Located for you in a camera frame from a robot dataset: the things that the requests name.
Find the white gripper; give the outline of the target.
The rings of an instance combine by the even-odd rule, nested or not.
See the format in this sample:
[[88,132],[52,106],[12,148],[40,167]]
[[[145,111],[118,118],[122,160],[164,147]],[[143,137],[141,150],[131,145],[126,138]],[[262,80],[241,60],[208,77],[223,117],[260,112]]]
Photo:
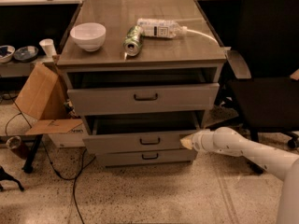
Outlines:
[[210,130],[202,130],[194,135],[182,137],[180,143],[187,149],[194,148],[196,151],[211,152],[214,150],[213,134]]

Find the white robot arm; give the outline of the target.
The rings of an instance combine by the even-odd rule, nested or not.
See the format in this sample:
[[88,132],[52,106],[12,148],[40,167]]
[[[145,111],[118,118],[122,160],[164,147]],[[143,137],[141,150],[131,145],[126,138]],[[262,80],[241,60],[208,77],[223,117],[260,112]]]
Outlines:
[[283,182],[276,224],[299,224],[299,155],[251,141],[235,130],[220,127],[184,136],[187,149],[245,157]]

